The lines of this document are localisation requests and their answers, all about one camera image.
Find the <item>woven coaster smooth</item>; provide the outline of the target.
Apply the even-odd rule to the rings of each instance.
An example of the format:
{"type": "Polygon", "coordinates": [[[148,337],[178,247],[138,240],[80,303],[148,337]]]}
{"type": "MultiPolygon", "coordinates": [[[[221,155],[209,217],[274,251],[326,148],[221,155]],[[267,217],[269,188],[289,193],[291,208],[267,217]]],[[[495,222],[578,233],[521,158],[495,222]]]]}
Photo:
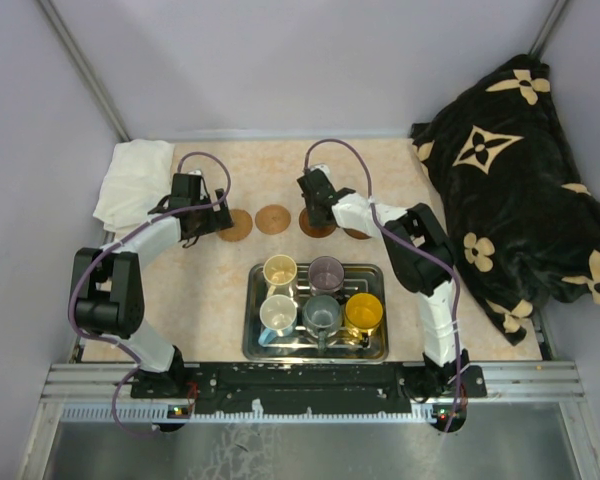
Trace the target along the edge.
{"type": "Polygon", "coordinates": [[[256,227],[266,235],[284,232],[291,223],[289,210],[279,204],[270,204],[261,208],[255,216],[256,227]]]}

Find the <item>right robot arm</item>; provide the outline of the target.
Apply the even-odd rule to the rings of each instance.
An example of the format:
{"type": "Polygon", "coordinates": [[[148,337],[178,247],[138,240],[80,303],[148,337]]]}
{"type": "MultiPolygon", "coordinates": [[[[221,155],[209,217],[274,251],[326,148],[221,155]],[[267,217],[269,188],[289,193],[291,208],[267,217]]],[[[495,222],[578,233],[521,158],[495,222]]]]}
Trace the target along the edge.
{"type": "Polygon", "coordinates": [[[460,397],[468,352],[461,345],[457,322],[454,253],[431,208],[423,203],[388,206],[350,188],[337,190],[324,165],[306,168],[298,184],[310,226],[337,226],[383,240],[396,279],[418,298],[429,387],[423,394],[460,397]]]}

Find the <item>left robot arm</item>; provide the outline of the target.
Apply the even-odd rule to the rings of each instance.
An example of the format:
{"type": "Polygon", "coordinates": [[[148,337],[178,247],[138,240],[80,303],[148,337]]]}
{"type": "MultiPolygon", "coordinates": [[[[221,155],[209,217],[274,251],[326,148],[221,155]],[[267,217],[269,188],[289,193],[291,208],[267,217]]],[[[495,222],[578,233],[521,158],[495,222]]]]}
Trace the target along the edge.
{"type": "Polygon", "coordinates": [[[110,343],[137,364],[132,395],[169,398],[184,394],[189,374],[181,351],[149,324],[142,270],[164,251],[234,226],[223,189],[212,198],[201,171],[176,173],[171,193],[145,223],[122,240],[82,248],[75,257],[69,319],[88,339],[110,343]]]}

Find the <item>dark wooden coaster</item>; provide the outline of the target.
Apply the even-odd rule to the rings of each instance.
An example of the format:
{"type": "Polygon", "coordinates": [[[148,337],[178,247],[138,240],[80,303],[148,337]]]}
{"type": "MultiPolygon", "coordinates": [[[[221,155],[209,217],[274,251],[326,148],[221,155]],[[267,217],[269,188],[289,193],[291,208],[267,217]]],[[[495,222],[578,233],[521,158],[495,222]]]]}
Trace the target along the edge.
{"type": "Polygon", "coordinates": [[[367,235],[367,234],[365,234],[365,233],[363,233],[363,232],[361,232],[361,231],[355,230],[355,229],[348,229],[348,228],[345,228],[345,229],[344,229],[344,232],[345,232],[345,233],[346,233],[348,236],[350,236],[351,238],[354,238],[354,239],[356,239],[356,240],[368,240],[368,239],[370,239],[370,236],[369,236],[369,235],[367,235]]]}
{"type": "Polygon", "coordinates": [[[312,227],[309,224],[309,214],[306,208],[303,208],[298,218],[301,231],[311,238],[325,238],[330,236],[336,230],[335,225],[326,227],[312,227]]]}

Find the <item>woven coaster frilled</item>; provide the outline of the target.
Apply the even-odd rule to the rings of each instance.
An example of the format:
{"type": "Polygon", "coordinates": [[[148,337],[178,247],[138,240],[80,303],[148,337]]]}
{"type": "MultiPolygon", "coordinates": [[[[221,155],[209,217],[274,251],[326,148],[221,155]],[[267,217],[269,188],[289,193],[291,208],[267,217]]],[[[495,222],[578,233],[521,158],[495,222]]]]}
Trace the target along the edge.
{"type": "Polygon", "coordinates": [[[251,233],[253,228],[251,215],[243,209],[231,209],[230,215],[233,226],[219,231],[217,236],[226,242],[238,242],[244,240],[251,233]]]}

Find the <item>dark wooden coaster front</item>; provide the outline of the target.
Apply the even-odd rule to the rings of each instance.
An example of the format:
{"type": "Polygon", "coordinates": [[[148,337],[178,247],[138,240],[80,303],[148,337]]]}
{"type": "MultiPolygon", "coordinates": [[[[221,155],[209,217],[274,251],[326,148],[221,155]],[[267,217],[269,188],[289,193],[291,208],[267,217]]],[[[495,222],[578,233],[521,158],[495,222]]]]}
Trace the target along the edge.
{"type": "Polygon", "coordinates": [[[361,231],[355,230],[355,229],[348,229],[348,228],[345,228],[345,229],[344,229],[344,232],[345,232],[345,233],[346,233],[348,236],[350,236],[351,238],[354,238],[354,239],[356,239],[356,240],[368,240],[368,239],[370,239],[370,236],[369,236],[369,235],[367,235],[367,234],[365,234],[365,233],[363,233],[363,232],[361,232],[361,231]]]}

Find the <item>dark wooden coaster back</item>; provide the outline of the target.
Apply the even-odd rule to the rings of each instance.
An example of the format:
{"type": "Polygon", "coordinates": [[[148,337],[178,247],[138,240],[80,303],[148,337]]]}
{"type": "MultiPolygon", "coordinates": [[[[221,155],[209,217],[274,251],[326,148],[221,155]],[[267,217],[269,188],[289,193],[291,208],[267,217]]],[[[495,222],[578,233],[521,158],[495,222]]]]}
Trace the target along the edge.
{"type": "Polygon", "coordinates": [[[335,225],[326,227],[312,227],[309,224],[309,214],[306,208],[303,208],[298,218],[301,231],[311,238],[325,238],[330,236],[336,230],[335,225]]]}

